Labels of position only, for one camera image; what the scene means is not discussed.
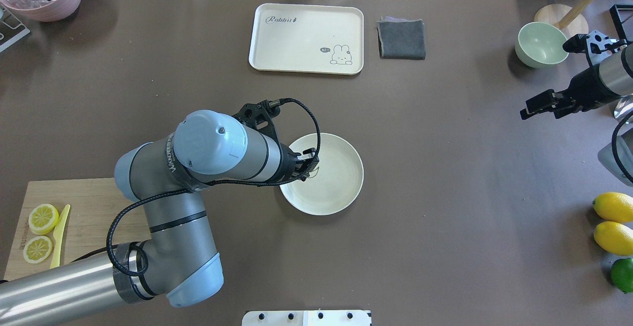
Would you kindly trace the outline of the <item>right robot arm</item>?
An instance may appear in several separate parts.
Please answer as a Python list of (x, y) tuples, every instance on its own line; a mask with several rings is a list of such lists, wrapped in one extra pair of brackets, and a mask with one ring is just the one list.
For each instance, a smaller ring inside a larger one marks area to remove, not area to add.
[[(630, 96), (632, 87), (632, 48), (627, 47), (574, 76), (567, 89), (548, 89), (530, 98), (520, 117), (527, 120), (551, 112), (560, 119), (588, 112)], [(632, 186), (632, 131), (620, 134), (620, 130), (630, 118), (631, 111), (617, 123), (609, 143), (598, 153), (601, 164), (627, 186)]]

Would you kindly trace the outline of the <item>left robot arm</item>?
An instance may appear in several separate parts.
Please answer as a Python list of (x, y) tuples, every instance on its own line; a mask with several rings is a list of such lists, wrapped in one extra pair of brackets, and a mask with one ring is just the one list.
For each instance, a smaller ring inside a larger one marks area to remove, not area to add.
[(167, 138), (120, 157), (115, 183), (131, 200), (104, 252), (1, 285), (3, 326), (55, 326), (164, 294), (188, 307), (224, 284), (202, 191), (304, 180), (320, 145), (301, 154), (278, 141), (269, 113), (197, 110)]

